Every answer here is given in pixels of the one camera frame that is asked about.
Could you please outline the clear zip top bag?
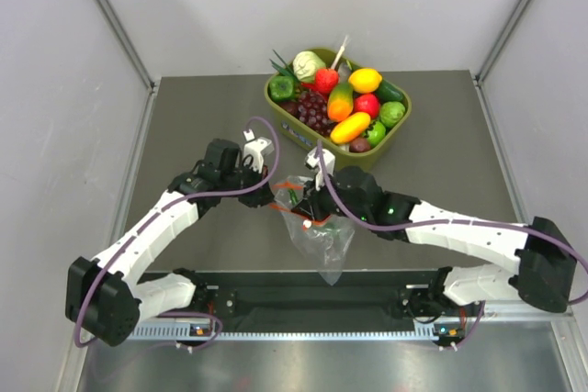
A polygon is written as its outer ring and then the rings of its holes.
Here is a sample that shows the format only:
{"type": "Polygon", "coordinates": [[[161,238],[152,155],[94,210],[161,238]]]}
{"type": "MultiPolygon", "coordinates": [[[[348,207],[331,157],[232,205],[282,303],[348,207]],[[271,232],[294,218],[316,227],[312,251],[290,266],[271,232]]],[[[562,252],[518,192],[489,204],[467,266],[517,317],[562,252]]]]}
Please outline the clear zip top bag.
{"type": "Polygon", "coordinates": [[[288,188],[300,186],[301,199],[302,187],[310,180],[304,176],[289,176],[273,185],[275,202],[270,206],[284,219],[293,245],[322,279],[333,286],[344,270],[346,254],[356,232],[355,224],[347,218],[337,216],[316,222],[295,214],[293,207],[288,205],[288,188]]]}

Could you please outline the orange green fake mango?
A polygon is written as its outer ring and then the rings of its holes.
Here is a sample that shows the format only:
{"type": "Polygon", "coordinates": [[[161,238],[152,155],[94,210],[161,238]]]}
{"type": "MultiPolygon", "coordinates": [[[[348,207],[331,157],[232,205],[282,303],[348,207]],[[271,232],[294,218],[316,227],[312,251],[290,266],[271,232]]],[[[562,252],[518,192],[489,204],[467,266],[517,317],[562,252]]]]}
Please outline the orange green fake mango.
{"type": "Polygon", "coordinates": [[[354,89],[350,83],[338,84],[329,94],[327,116],[330,120],[341,122],[354,110],[354,89]]]}

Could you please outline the red fake tomato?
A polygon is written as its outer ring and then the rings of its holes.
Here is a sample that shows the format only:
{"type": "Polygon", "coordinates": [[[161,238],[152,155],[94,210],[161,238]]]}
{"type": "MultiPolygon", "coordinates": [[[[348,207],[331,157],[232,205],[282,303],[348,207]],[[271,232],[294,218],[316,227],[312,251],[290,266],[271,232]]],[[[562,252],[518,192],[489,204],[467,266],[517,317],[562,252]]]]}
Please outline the red fake tomato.
{"type": "Polygon", "coordinates": [[[335,69],[321,68],[314,77],[314,87],[317,92],[329,95],[339,84],[339,73],[335,69]]]}

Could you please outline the yellow fake lemon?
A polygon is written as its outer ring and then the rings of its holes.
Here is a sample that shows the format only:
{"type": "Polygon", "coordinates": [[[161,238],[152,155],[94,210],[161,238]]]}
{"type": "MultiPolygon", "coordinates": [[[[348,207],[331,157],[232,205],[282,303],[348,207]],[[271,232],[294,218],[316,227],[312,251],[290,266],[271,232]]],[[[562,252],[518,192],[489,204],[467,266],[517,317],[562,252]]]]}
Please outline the yellow fake lemon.
{"type": "Polygon", "coordinates": [[[373,68],[361,68],[353,71],[348,78],[348,82],[354,91],[359,94],[369,94],[375,92],[382,81],[382,75],[373,68]]]}

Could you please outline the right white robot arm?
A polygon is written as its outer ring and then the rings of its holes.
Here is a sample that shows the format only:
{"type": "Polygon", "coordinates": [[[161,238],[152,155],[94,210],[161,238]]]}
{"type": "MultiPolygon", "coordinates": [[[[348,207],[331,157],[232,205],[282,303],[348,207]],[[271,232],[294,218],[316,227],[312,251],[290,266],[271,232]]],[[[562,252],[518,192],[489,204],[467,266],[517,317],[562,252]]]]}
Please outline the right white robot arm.
{"type": "Polygon", "coordinates": [[[436,272],[428,300],[442,315],[488,300],[521,299],[551,313],[563,313],[571,303],[577,254],[548,218],[517,224],[462,215],[384,190],[372,174],[356,166],[341,169],[328,181],[310,180],[293,211],[312,221],[331,215],[359,220],[382,239],[480,259],[479,266],[448,266],[436,272]]]}

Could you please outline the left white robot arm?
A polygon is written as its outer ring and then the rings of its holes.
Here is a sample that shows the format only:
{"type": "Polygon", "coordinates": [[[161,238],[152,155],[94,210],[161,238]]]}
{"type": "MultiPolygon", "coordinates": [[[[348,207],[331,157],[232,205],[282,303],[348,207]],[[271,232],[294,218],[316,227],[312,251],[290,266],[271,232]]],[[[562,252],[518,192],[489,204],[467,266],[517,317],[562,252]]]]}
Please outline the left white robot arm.
{"type": "Polygon", "coordinates": [[[86,331],[93,340],[115,347],[144,320],[174,309],[202,313],[209,295],[188,270],[150,282],[141,278],[172,241],[222,199],[235,197],[247,207],[271,203],[265,159],[276,151],[272,140],[252,131],[246,131],[243,146],[213,140],[204,158],[178,175],[135,226],[94,258],[77,258],[68,269],[65,297],[74,335],[86,331]]]}

